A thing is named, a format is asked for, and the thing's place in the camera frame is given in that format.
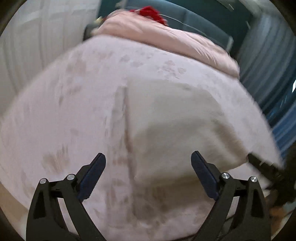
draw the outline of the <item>gray headboard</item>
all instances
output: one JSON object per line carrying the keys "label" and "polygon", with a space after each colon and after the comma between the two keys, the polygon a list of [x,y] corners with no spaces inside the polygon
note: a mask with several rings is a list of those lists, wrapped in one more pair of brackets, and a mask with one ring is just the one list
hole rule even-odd
{"label": "gray headboard", "polygon": [[164,0],[127,0],[124,8],[130,10],[145,6],[157,9],[168,21],[169,27],[200,34],[230,52],[233,44],[231,36],[205,18],[179,5]]}

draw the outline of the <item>bed sheet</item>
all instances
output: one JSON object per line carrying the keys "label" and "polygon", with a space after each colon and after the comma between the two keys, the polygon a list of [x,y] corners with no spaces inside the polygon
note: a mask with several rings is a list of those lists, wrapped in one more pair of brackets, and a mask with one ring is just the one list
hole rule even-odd
{"label": "bed sheet", "polygon": [[[141,188],[133,183],[124,88],[143,76],[206,89],[237,134],[252,140],[245,143],[249,151],[280,165],[268,124],[238,79],[194,59],[101,35],[58,58],[5,114],[0,130],[4,187],[28,209],[41,178],[62,180],[102,152],[106,169],[83,204],[107,240],[174,240],[195,233],[213,205],[200,184]],[[248,164],[230,173],[241,179],[256,175],[267,185]],[[65,221],[71,225],[69,217]]]}

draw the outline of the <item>metal screw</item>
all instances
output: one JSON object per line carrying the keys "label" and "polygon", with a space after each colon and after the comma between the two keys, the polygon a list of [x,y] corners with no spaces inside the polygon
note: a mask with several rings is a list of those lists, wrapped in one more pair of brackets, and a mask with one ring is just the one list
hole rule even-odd
{"label": "metal screw", "polygon": [[223,173],[222,173],[222,177],[223,177],[224,179],[228,179],[228,178],[230,178],[230,175],[229,175],[227,172],[223,172]]}
{"label": "metal screw", "polygon": [[75,175],[74,175],[74,174],[69,174],[69,175],[67,176],[67,179],[68,179],[69,181],[73,180],[74,178],[75,178]]}
{"label": "metal screw", "polygon": [[258,179],[257,179],[257,177],[251,177],[251,181],[255,183],[258,181]]}
{"label": "metal screw", "polygon": [[44,184],[46,183],[46,179],[45,178],[42,178],[40,181],[39,181],[40,184]]}

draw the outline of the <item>red garment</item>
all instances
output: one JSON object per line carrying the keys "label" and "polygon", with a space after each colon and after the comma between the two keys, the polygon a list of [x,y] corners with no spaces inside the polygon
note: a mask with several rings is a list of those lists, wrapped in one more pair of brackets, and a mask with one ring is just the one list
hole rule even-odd
{"label": "red garment", "polygon": [[164,18],[162,18],[159,15],[159,12],[151,6],[146,6],[139,10],[132,9],[130,10],[130,12],[135,12],[143,17],[150,18],[158,23],[161,23],[164,26],[168,26],[167,21]]}

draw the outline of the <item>pink blanket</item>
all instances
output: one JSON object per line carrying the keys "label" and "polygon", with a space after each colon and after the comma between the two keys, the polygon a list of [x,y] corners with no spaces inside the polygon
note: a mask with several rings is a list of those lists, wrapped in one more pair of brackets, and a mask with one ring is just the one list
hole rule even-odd
{"label": "pink blanket", "polygon": [[117,10],[92,35],[107,34],[156,46],[196,59],[233,77],[239,77],[237,62],[221,47],[198,34],[173,29],[134,12]]}

